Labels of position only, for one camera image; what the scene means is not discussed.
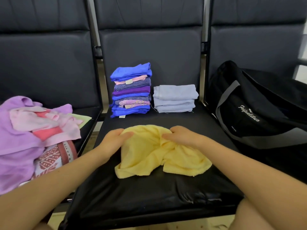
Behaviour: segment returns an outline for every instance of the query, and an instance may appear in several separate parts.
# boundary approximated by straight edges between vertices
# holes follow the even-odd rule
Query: person's right arm
[[[163,138],[201,151],[278,230],[307,229],[307,185],[185,127]]]

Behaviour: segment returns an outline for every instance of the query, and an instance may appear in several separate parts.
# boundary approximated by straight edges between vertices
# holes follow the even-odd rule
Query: stack of gray towels
[[[154,108],[159,113],[191,112],[198,98],[195,85],[159,85],[153,91]]]

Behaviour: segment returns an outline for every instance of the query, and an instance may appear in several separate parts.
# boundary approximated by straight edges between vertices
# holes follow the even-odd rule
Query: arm
[[[48,174],[0,197],[0,229],[33,229],[95,169],[106,163],[133,133],[124,129],[106,134],[101,144]]]
[[[201,151],[275,229],[306,229],[307,185],[185,127],[171,131],[163,137]]]

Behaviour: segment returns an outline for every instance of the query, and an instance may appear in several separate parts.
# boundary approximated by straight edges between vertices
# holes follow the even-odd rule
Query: bag strap
[[[307,132],[300,129],[300,128],[293,128],[290,131],[287,131],[282,134],[278,135],[270,135],[270,136],[244,136],[244,137],[238,137],[233,135],[229,129],[226,127],[226,125],[223,122],[223,119],[221,117],[221,111],[220,107],[221,105],[227,100],[229,95],[239,86],[239,82],[235,80],[222,94],[219,103],[216,107],[216,117],[218,121],[220,122],[222,128],[224,131],[227,132],[227,134],[246,145],[249,145],[253,148],[257,149],[269,149],[269,148],[278,148],[278,147],[287,147],[297,144],[303,144],[307,143]]]

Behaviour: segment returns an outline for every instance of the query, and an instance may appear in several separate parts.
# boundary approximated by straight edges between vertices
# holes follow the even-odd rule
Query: stack of folded cloths
[[[195,85],[160,85],[153,91],[154,108],[159,113],[191,112],[198,97]]]
[[[150,109],[150,63],[135,67],[119,67],[110,76],[115,82],[112,93],[112,116],[145,114]]]

